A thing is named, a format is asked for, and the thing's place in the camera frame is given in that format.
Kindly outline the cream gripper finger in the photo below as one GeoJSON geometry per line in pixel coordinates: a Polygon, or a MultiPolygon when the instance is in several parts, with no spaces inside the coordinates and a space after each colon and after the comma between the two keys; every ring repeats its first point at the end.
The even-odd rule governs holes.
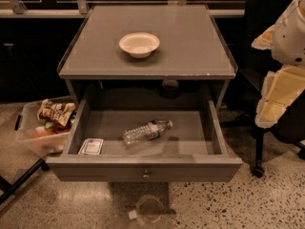
{"type": "Polygon", "coordinates": [[[304,90],[304,67],[283,65],[276,73],[268,72],[256,107],[255,125],[273,127],[304,90]]]}
{"type": "Polygon", "coordinates": [[[272,36],[274,30],[275,26],[271,25],[252,42],[252,47],[262,51],[269,50],[272,47],[272,36]]]}

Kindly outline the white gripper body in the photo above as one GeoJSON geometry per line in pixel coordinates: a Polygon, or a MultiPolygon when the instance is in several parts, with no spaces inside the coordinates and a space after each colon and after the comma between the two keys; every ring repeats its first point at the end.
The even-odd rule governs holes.
{"type": "Polygon", "coordinates": [[[272,58],[282,64],[305,65],[305,0],[293,0],[274,23],[272,58]]]}

